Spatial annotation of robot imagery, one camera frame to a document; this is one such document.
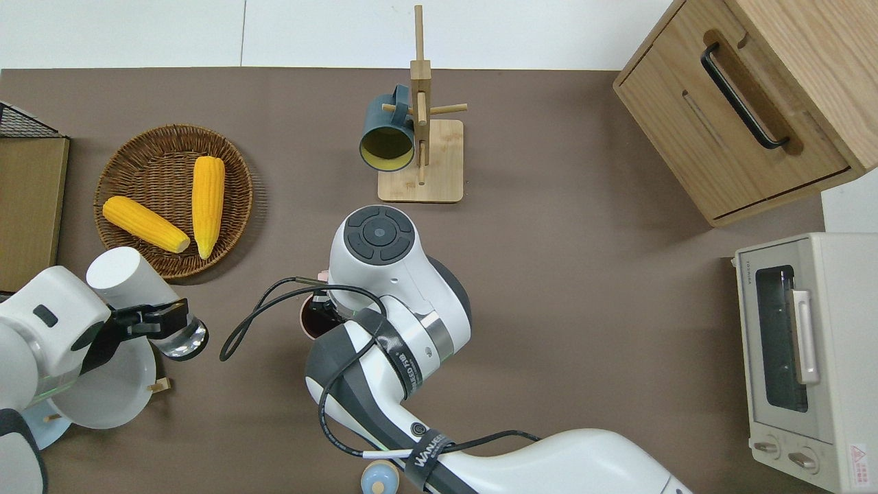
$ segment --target warning label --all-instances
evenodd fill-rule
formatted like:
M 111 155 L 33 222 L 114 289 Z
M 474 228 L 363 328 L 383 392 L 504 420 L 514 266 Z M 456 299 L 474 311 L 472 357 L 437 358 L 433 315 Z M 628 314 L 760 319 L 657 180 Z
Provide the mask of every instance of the warning label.
M 872 485 L 872 482 L 869 480 L 869 457 L 866 445 L 852 444 L 850 453 L 854 487 L 868 487 Z

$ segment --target oven glass window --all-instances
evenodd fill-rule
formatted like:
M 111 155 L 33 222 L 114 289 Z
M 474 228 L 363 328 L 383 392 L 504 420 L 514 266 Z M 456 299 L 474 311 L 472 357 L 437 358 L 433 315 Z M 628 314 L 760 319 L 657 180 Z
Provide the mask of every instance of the oven glass window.
M 787 302 L 793 289 L 793 267 L 783 265 L 756 272 L 759 330 L 766 396 L 774 406 L 802 413 L 808 411 L 805 386 L 795 378 L 793 307 Z

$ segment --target oven door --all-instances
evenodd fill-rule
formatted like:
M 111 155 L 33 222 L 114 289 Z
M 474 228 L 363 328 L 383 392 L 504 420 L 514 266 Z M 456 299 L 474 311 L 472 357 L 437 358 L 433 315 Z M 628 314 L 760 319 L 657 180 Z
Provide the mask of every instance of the oven door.
M 739 259 L 752 419 L 833 444 L 830 369 L 812 243 L 802 238 Z

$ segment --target black drawer handle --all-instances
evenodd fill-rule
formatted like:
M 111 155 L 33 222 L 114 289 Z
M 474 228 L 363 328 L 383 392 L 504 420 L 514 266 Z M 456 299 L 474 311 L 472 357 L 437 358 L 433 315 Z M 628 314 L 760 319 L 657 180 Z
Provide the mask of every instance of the black drawer handle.
M 719 71 L 719 68 L 716 64 L 713 63 L 713 59 L 710 58 L 710 54 L 716 51 L 719 48 L 719 43 L 714 43 L 710 45 L 704 53 L 702 53 L 702 66 L 704 70 L 707 71 L 708 76 L 713 80 L 716 87 L 719 88 L 719 91 L 722 92 L 723 96 L 729 101 L 729 105 L 735 109 L 735 113 L 738 114 L 738 117 L 744 122 L 744 125 L 750 130 L 750 133 L 753 134 L 753 137 L 756 138 L 756 141 L 762 145 L 765 149 L 774 149 L 783 146 L 787 142 L 789 142 L 789 137 L 784 137 L 779 141 L 773 141 L 771 137 L 768 136 L 765 129 L 756 121 L 756 118 L 753 117 L 753 114 L 750 113 L 750 109 L 744 104 L 744 101 L 741 100 L 741 97 L 732 89 L 729 81 L 725 80 L 725 76 L 723 73 Z

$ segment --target oven handle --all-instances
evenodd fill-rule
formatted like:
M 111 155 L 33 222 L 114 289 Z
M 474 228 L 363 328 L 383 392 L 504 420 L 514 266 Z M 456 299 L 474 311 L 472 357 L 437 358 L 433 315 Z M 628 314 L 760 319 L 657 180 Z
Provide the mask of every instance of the oven handle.
M 795 378 L 799 384 L 817 384 L 817 352 L 814 347 L 814 325 L 811 322 L 811 301 L 808 290 L 789 290 L 788 304 L 793 317 L 793 347 L 795 355 Z

